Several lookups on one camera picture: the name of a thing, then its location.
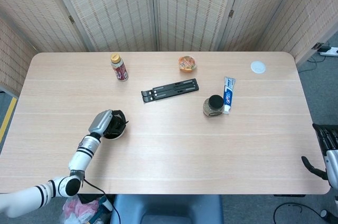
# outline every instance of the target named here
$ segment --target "hinge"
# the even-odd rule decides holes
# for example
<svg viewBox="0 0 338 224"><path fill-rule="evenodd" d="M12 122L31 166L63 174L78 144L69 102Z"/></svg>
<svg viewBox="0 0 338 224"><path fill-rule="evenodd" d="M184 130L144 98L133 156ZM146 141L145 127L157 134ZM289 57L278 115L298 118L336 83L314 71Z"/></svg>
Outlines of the hinge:
<svg viewBox="0 0 338 224"><path fill-rule="evenodd" d="M311 50L318 50L324 43L316 43Z"/></svg>
<svg viewBox="0 0 338 224"><path fill-rule="evenodd" d="M73 19L73 17L72 17L71 15L69 15L68 18L69 18L69 20L70 20L70 22L71 22L72 24L75 22L74 19Z"/></svg>
<svg viewBox="0 0 338 224"><path fill-rule="evenodd" d="M232 18L234 10L230 10L229 17Z"/></svg>

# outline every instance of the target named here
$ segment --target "white disc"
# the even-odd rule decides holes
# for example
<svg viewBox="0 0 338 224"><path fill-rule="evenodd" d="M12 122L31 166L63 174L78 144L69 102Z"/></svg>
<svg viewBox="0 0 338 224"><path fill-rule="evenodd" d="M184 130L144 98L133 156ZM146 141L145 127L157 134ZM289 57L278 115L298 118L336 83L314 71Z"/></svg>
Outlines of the white disc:
<svg viewBox="0 0 338 224"><path fill-rule="evenodd" d="M255 73L264 73L265 72L265 64L260 61L254 61L251 63L251 69Z"/></svg>

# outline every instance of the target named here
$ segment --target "plastic bottle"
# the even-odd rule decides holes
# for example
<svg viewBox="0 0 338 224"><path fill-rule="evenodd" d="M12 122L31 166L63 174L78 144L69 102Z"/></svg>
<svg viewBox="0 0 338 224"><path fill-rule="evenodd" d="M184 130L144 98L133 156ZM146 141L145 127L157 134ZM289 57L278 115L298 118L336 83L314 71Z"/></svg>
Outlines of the plastic bottle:
<svg viewBox="0 0 338 224"><path fill-rule="evenodd" d="M123 59L118 53L113 53L110 56L110 64L115 71L116 78L120 81L126 81L128 79L128 73L123 62Z"/></svg>

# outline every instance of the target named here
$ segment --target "bottle label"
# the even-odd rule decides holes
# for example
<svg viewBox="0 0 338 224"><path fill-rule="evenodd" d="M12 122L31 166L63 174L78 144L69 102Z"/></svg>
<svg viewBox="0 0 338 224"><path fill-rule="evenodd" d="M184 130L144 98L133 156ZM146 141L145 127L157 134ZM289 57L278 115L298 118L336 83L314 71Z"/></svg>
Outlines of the bottle label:
<svg viewBox="0 0 338 224"><path fill-rule="evenodd" d="M118 80L126 80L128 78L128 73L124 63L120 67L113 67L113 69Z"/></svg>

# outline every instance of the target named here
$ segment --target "bottle cap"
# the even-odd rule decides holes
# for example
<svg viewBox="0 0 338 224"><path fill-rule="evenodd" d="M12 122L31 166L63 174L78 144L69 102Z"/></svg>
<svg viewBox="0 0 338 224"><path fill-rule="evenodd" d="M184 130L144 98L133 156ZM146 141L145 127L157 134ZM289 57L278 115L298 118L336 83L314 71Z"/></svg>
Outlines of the bottle cap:
<svg viewBox="0 0 338 224"><path fill-rule="evenodd" d="M120 55L118 53L113 53L111 56L110 56L110 60L111 62L113 62L114 64L117 64L118 62L121 61L121 58L120 58Z"/></svg>
<svg viewBox="0 0 338 224"><path fill-rule="evenodd" d="M209 98L209 106L213 109L220 109L224 105L224 100L219 95L213 95Z"/></svg>
<svg viewBox="0 0 338 224"><path fill-rule="evenodd" d="M223 113L224 113L224 114L229 114L229 113L230 113L230 108L231 108L231 107L230 107L229 105L225 105L225 106L224 106L224 111L223 111Z"/></svg>

